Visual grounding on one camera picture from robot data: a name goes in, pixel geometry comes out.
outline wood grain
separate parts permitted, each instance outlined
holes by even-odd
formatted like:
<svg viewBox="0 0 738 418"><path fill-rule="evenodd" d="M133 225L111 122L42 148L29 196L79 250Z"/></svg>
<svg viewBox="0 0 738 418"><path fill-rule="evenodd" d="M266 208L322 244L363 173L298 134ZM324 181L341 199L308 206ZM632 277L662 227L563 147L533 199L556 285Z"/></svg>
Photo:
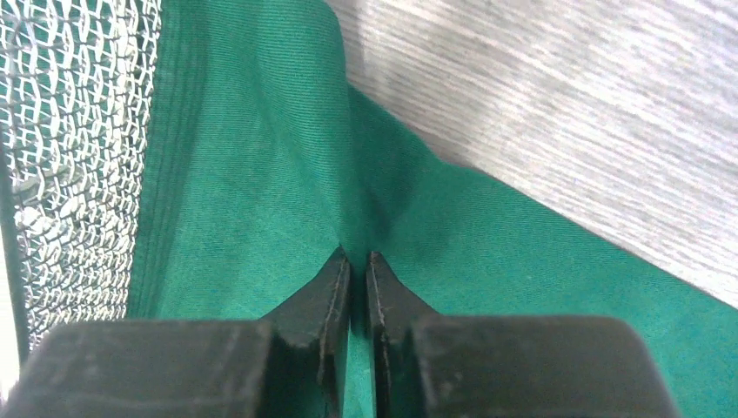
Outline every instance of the wood grain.
<svg viewBox="0 0 738 418"><path fill-rule="evenodd" d="M329 0L352 83L487 172L738 307L738 5Z"/></svg>

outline woven mesh fabric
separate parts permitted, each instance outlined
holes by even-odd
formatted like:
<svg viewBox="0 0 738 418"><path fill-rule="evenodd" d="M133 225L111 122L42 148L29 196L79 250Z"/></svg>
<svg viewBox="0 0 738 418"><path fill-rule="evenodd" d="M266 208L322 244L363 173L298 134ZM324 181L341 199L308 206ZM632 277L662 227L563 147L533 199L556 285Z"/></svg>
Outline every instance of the woven mesh fabric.
<svg viewBox="0 0 738 418"><path fill-rule="evenodd" d="M0 128L30 348L56 324L125 315L159 10L3 0Z"/></svg>

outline gray wood grain table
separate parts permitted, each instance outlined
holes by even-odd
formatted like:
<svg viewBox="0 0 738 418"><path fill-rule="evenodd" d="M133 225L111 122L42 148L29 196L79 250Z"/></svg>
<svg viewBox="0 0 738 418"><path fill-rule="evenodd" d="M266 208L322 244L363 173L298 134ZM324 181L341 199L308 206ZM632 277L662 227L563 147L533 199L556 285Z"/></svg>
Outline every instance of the gray wood grain table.
<svg viewBox="0 0 738 418"><path fill-rule="evenodd" d="M738 307L738 3L328 3L350 81L442 158Z"/></svg>

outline white mesh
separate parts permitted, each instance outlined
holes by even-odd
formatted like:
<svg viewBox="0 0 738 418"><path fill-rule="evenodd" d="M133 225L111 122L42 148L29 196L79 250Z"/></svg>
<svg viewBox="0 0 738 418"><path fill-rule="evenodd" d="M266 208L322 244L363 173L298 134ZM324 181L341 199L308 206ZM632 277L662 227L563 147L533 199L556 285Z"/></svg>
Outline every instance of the white mesh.
<svg viewBox="0 0 738 418"><path fill-rule="evenodd" d="M2 0L0 129L30 346L122 318L160 0Z"/></svg>

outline green fabric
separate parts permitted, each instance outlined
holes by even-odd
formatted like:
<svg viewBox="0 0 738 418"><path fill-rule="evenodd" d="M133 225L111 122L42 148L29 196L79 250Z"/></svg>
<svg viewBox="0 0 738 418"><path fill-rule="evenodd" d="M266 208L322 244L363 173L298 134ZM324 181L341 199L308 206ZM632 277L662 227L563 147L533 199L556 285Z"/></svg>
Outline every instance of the green fabric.
<svg viewBox="0 0 738 418"><path fill-rule="evenodd" d="M346 82L319 0L164 0L130 316L252 319L340 243L445 314L605 314L685 416L738 411L738 312L485 175ZM346 416L372 416L352 337Z"/></svg>

